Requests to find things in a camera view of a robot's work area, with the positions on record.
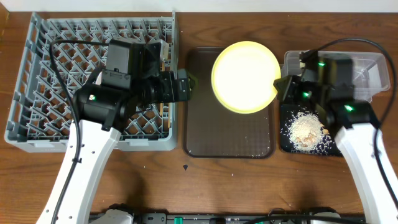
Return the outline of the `yellow plate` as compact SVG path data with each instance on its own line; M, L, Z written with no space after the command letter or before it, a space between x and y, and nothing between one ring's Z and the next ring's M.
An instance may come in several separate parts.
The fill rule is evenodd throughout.
M253 41L241 41L217 56L210 80L222 106L234 113L252 114L274 101L277 90L273 83L280 77L278 60L269 48Z

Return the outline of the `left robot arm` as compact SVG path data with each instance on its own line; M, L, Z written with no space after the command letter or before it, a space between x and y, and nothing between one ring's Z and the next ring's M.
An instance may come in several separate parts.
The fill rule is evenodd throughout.
M114 38L107 59L67 96L73 129L39 223L87 223L100 178L127 121L152 104L190 99L188 77L161 70L169 57L164 40Z

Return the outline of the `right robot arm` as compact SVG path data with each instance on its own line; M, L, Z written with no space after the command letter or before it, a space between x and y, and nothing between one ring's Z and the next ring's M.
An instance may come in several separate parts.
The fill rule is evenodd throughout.
M386 56L371 52L290 51L274 82L277 99L318 115L353 176L368 223L397 223L397 176L370 99L383 90Z

